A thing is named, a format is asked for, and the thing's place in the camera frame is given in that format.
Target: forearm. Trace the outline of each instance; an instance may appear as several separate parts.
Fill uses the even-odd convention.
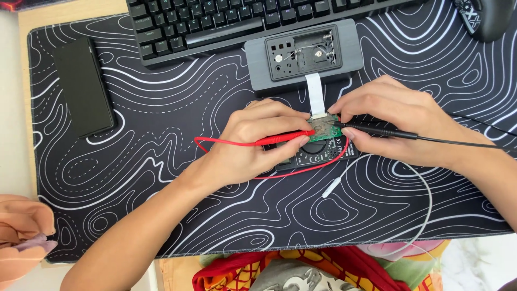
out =
[[[65,276],[61,291],[126,291],[145,273],[181,219],[213,190],[178,179],[102,235]]]
[[[480,150],[454,171],[468,178],[517,230],[517,161],[499,150]]]

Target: wooden desk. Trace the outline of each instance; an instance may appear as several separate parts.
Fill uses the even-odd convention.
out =
[[[27,126],[29,168],[31,171],[31,193],[37,197],[36,161],[34,158],[33,128],[31,115],[31,86],[28,67],[27,34],[34,28],[92,17],[127,12],[124,0],[76,0],[20,12],[20,47],[22,58],[23,98]],[[181,257],[160,260],[160,269],[166,291],[192,290],[192,276],[200,270],[197,257]]]

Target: white floor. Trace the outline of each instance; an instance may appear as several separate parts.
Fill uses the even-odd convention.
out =
[[[29,196],[18,20],[0,12],[0,193]],[[445,291],[497,291],[517,277],[517,235],[454,240],[443,255]],[[7,291],[58,291],[69,267],[40,266]],[[133,291],[152,290],[147,272]]]

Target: space bar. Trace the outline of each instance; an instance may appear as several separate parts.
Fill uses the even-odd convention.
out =
[[[210,43],[220,42],[239,36],[244,36],[264,30],[262,18],[255,17],[229,25],[200,31],[186,36],[189,49],[205,46]]]

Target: hand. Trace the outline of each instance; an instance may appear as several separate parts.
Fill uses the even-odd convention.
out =
[[[219,138],[251,143],[285,132],[311,130],[311,125],[307,123],[309,117],[308,113],[296,111],[278,101],[254,101],[245,109],[232,113]],[[192,169],[188,168],[185,172],[195,172],[198,179],[212,183],[217,189],[243,183],[294,156],[308,141],[308,136],[299,136],[268,151],[264,151],[262,147],[242,147],[216,142],[210,152],[192,163],[189,166]]]
[[[354,115],[370,114],[394,124],[400,130],[423,137],[493,144],[482,134],[454,121],[430,94],[411,90],[388,75],[342,96],[328,112],[341,112],[343,123],[350,121]],[[359,151],[412,165],[444,167],[454,171],[459,171],[465,161],[480,151],[479,148],[423,140],[374,138],[351,127],[342,129],[342,132]],[[495,151],[482,150],[483,153]]]

